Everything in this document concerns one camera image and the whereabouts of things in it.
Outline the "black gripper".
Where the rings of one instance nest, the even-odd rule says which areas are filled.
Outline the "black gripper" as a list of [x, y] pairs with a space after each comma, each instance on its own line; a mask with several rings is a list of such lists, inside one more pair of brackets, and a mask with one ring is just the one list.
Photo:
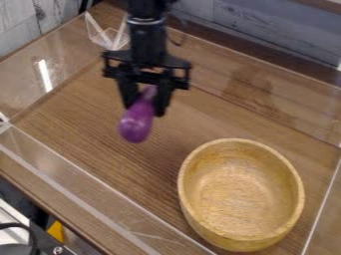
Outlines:
[[155, 114], [162, 117], [171, 103], [172, 89], [187, 90], [190, 83], [190, 61], [168, 52], [166, 20], [127, 20], [130, 28], [130, 49], [107, 50], [104, 77], [119, 80], [119, 91], [128, 109], [140, 93], [139, 85], [158, 85], [154, 99]]

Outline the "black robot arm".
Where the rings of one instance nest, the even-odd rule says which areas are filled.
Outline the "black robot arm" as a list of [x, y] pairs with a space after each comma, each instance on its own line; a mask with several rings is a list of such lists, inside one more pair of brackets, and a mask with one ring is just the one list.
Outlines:
[[107, 50], [103, 75], [115, 79], [123, 105], [128, 109], [138, 101], [139, 84], [154, 85], [155, 116], [162, 117], [171, 104], [174, 90], [187, 90], [191, 62], [170, 54], [167, 18], [178, 0], [127, 0], [130, 49]]

